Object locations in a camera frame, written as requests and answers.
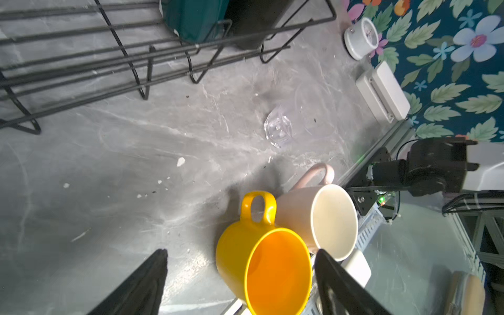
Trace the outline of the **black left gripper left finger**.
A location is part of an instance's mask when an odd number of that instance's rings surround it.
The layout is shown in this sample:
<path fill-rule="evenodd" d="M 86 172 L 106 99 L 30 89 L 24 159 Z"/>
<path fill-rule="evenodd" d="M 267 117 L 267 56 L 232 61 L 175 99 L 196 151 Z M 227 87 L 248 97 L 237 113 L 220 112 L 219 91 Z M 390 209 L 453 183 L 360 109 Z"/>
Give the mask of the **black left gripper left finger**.
<path fill-rule="evenodd" d="M 158 314 L 167 260 L 167 250 L 157 249 L 90 314 Z"/>

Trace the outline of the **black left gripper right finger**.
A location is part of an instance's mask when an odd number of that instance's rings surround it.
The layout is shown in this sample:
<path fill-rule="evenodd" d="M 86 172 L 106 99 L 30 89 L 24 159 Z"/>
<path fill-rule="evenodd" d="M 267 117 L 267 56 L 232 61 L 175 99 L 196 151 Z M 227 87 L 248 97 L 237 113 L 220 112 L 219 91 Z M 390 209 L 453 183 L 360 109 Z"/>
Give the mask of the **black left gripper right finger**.
<path fill-rule="evenodd" d="M 322 314 L 389 314 L 324 249 L 315 257 L 314 270 L 322 304 Z"/>

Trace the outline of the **yellow mug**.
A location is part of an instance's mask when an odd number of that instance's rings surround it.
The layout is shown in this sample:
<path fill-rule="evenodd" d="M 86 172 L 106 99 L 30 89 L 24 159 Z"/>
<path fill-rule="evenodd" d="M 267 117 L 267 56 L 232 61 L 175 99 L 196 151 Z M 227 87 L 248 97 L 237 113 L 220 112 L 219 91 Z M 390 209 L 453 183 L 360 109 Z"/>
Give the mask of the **yellow mug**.
<path fill-rule="evenodd" d="M 275 225 L 276 211 L 271 193 L 247 193 L 239 221 L 217 243 L 217 270 L 250 313 L 301 314 L 312 289 L 311 256 L 297 233 Z"/>

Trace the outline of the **green mug white inside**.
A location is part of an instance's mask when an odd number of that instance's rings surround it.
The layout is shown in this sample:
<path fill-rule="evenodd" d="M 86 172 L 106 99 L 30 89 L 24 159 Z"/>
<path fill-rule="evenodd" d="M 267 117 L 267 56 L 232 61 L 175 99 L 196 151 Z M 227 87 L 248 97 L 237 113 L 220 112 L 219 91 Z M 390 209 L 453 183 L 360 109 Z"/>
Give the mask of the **green mug white inside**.
<path fill-rule="evenodd" d="M 160 0 L 165 25 L 188 43 L 217 39 L 227 26 L 224 17 L 229 0 Z"/>

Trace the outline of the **black mug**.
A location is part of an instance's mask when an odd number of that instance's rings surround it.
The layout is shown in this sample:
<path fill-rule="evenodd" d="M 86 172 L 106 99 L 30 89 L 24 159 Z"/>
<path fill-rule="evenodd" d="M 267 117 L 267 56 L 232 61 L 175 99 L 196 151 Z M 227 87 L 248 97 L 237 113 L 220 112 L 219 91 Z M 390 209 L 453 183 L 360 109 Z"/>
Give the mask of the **black mug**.
<path fill-rule="evenodd" d="M 292 0 L 231 0 L 225 18 L 232 21 L 231 36 L 248 35 L 273 28 Z"/>

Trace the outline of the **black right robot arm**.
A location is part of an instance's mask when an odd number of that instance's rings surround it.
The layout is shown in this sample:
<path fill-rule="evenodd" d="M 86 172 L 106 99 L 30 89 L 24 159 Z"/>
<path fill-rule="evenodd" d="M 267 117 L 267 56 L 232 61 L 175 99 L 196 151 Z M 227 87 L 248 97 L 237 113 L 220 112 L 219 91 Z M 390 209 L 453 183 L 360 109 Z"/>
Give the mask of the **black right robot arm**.
<path fill-rule="evenodd" d="M 467 161 L 479 164 L 468 171 L 463 191 L 503 191 L 503 143 L 478 143 L 467 147 Z"/>

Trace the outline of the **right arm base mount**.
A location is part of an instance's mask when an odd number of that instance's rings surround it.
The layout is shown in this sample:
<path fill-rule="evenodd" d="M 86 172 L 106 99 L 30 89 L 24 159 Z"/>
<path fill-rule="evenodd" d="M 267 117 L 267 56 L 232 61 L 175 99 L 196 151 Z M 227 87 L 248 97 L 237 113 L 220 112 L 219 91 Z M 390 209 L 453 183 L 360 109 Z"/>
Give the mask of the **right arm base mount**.
<path fill-rule="evenodd" d="M 350 179 L 345 190 L 362 216 L 381 195 L 390 192 L 407 191 L 415 197 L 459 193 L 467 174 L 480 167 L 469 160 L 469 149 L 478 143 L 463 137 L 410 140 L 406 158 L 395 160 L 381 148 Z"/>

